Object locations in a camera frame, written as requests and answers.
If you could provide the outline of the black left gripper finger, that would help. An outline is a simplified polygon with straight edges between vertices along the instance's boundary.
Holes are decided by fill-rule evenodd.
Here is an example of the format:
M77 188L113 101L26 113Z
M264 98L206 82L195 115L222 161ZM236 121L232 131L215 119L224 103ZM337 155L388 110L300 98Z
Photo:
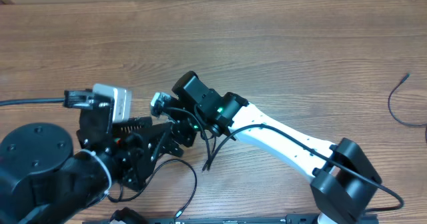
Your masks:
M141 128L151 127L153 121L151 117L134 117L127 121L115 124L115 134L128 134Z
M161 154L182 157L183 149L175 142L172 123L153 125L139 132L143 143L143 155L139 161L139 176L149 177Z

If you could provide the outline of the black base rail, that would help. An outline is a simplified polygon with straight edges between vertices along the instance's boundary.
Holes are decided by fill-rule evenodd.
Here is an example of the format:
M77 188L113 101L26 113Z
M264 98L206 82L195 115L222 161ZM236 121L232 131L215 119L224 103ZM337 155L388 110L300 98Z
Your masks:
M84 221L84 224L145 223L145 224L336 224L322 214L287 214L285 217L229 217L205 219L145 218L125 207L117 210L110 218Z

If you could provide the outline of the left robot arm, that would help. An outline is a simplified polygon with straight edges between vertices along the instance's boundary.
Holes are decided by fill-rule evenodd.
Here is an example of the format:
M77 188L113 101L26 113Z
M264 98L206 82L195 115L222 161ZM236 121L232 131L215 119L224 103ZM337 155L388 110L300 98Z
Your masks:
M131 93L97 87L59 99L79 109L74 151L70 134L52 123L16 128L1 142L1 222L64 223L109 194L115 184L142 192L164 154L181 157L192 137L186 122L131 118Z

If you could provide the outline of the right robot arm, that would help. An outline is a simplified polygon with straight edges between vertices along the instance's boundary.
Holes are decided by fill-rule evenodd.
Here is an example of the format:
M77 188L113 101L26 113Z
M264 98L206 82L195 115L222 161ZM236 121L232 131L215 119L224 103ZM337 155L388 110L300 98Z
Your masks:
M382 180L361 147L305 135L272 119L247 99L220 95L189 71L173 86L177 99L216 136L226 135L276 156L310 184L318 223L361 223Z

